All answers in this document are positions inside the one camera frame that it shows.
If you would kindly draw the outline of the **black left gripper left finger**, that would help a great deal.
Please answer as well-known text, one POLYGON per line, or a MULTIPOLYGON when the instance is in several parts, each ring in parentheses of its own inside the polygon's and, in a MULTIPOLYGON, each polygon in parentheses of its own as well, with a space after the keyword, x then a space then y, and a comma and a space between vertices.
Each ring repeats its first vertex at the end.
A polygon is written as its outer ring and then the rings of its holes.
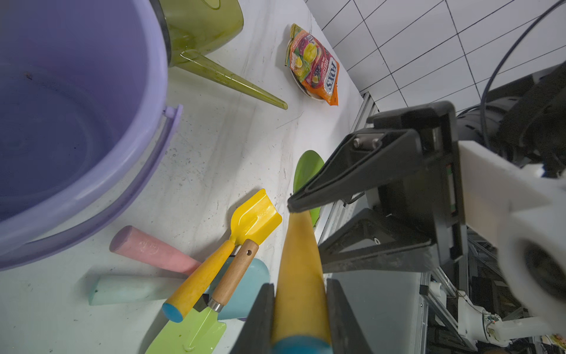
POLYGON ((274 323, 275 289, 271 283, 262 285, 246 323, 230 354, 269 354, 274 323))

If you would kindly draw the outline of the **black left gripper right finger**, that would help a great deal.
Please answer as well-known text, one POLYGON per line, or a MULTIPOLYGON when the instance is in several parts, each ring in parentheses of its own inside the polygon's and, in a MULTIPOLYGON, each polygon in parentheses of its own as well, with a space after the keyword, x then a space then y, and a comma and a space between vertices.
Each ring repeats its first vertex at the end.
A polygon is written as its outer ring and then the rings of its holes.
POLYGON ((327 280, 327 310, 334 354, 372 354, 340 282, 327 280))

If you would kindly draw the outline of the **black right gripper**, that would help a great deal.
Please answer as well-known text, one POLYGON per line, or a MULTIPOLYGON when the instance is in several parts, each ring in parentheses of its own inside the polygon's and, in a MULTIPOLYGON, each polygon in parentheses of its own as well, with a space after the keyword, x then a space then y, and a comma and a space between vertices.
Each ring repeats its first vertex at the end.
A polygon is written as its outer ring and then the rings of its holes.
POLYGON ((369 203, 394 217, 365 208, 347 221, 318 248, 324 274, 427 272, 458 260, 467 248, 454 105, 395 109, 366 122, 373 128, 347 135, 287 200, 299 213, 377 187, 369 203))

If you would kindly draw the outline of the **green trowel orange handle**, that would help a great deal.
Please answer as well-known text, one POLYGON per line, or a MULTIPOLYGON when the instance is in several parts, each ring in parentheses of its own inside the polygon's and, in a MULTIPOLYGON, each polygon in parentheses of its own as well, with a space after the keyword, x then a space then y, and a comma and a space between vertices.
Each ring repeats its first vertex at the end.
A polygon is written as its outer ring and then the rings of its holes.
POLYGON ((274 353, 331 353, 326 289, 315 225, 321 209, 289 215, 274 302, 274 353))

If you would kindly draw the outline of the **green trowel wooden handle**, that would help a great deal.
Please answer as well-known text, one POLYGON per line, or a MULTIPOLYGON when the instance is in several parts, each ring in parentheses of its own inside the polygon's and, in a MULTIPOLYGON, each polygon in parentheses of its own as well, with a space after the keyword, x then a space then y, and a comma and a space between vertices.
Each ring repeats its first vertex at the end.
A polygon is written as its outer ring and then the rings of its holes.
POLYGON ((226 331, 218 314, 230 301, 248 270, 259 245, 246 240, 202 311, 191 310, 180 323, 168 322, 147 353, 212 353, 226 331))

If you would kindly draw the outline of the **yellow spade orange handle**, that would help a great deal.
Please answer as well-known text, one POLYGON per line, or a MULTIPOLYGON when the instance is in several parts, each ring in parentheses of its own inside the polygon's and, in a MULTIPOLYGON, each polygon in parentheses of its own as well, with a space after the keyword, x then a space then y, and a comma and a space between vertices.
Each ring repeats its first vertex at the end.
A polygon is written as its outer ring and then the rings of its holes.
POLYGON ((282 217, 261 189, 232 214, 230 236, 216 252, 209 256, 162 305, 165 317, 175 323, 182 322, 193 309, 200 296, 218 275, 228 257, 237 246, 246 243, 261 245, 281 224, 282 217))

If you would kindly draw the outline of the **teal plastic shovel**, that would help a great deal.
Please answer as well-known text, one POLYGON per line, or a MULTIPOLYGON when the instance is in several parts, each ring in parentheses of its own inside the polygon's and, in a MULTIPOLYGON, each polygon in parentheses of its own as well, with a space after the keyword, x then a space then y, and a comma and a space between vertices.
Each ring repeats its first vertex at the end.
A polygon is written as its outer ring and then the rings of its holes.
MULTIPOLYGON (((218 319, 246 319, 262 285, 270 281, 268 267, 261 260, 253 259, 218 319)), ((90 292, 88 303, 94 306, 165 300, 183 282, 181 278, 170 277, 101 276, 90 292)))

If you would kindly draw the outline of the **purple shovel pink handle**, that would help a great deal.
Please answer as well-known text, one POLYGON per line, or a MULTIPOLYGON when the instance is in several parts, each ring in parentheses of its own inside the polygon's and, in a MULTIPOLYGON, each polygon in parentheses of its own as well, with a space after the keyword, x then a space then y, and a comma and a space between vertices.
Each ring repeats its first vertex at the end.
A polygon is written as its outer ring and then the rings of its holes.
POLYGON ((190 275, 201 262, 175 247, 132 226, 123 227, 113 237, 109 250, 167 271, 190 275))

